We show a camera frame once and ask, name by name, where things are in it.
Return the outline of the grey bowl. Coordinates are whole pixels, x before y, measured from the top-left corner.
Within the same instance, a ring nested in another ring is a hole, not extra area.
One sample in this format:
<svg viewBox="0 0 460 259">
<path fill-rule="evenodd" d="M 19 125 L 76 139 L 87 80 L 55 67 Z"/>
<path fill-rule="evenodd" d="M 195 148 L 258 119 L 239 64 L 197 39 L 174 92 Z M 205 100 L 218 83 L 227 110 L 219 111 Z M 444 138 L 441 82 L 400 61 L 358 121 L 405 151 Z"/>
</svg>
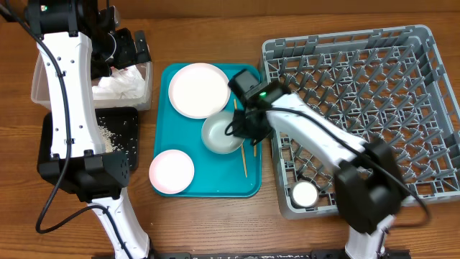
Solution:
<svg viewBox="0 0 460 259">
<path fill-rule="evenodd" d="M 201 130 L 203 144 L 213 153 L 229 154 L 237 150 L 244 139 L 233 135 L 226 135 L 226 127 L 233 120 L 233 114 L 222 111 L 211 115 L 205 120 Z"/>
</svg>

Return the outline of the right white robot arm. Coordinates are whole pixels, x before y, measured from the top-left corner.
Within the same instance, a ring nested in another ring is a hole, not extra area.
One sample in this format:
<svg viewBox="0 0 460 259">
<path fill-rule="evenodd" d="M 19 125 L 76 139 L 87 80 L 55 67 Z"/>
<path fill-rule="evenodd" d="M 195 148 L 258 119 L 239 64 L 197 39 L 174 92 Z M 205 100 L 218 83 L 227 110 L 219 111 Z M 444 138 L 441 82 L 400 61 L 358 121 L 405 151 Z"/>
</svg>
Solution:
<svg viewBox="0 0 460 259">
<path fill-rule="evenodd" d="M 226 135 L 256 145 L 274 131 L 283 132 L 333 174 L 336 205 L 349 225 L 349 238 L 342 249 L 311 251 L 312 258 L 410 257 L 408 250 L 385 249 L 386 236 L 408 196 L 423 210 L 428 207 L 406 186 L 390 145 L 343 131 L 279 81 L 259 82 L 243 69 L 228 86 L 243 108 L 234 112 Z"/>
</svg>

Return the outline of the white cup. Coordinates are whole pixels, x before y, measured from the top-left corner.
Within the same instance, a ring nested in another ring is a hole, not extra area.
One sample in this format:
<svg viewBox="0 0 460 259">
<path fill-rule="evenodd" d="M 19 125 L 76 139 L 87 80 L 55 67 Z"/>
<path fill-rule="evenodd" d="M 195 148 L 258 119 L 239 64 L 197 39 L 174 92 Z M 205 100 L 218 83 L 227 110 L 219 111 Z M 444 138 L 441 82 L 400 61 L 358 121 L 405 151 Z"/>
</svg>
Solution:
<svg viewBox="0 0 460 259">
<path fill-rule="evenodd" d="M 298 181 L 290 189 L 290 199 L 294 206 L 310 208 L 319 198 L 317 188 L 309 181 Z"/>
</svg>

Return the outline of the white rice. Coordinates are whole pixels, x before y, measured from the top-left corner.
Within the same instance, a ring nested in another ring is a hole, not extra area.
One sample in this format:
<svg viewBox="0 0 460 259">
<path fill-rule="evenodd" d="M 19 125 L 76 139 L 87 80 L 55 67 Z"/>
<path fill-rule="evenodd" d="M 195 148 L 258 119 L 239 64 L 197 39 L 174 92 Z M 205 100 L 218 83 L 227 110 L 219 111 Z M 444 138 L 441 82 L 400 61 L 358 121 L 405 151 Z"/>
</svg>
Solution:
<svg viewBox="0 0 460 259">
<path fill-rule="evenodd" d="M 106 152 L 123 152 L 127 156 L 130 168 L 134 170 L 138 165 L 139 127 L 137 116 L 110 117 L 106 115 L 98 116 L 97 121 Z"/>
</svg>

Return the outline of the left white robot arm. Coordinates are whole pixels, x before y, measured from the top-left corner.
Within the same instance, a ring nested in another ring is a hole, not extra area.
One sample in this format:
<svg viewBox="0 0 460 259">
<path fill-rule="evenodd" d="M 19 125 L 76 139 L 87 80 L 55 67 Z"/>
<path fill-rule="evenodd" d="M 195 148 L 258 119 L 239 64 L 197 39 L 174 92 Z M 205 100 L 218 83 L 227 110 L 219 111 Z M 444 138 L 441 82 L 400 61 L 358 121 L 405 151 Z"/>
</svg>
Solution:
<svg viewBox="0 0 460 259">
<path fill-rule="evenodd" d="M 37 43 L 50 95 L 52 140 L 37 169 L 55 191 L 76 195 L 95 213 L 115 258 L 152 258 L 129 200 L 128 157 L 106 151 L 93 101 L 93 79 L 151 59 L 144 33 L 118 28 L 116 15 L 96 1 L 29 1 L 17 18 Z"/>
</svg>

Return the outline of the white tissue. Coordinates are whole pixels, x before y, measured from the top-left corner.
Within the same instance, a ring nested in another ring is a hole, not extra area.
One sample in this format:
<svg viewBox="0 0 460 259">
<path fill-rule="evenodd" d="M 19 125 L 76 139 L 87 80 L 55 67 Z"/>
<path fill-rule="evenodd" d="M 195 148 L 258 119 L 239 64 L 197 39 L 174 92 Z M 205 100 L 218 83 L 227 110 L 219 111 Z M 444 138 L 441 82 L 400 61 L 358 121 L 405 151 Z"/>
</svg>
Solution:
<svg viewBox="0 0 460 259">
<path fill-rule="evenodd" d="M 135 65 L 121 70 L 114 68 L 111 76 L 92 83 L 95 100 L 137 99 L 144 95 L 145 88 L 145 79 Z"/>
</svg>

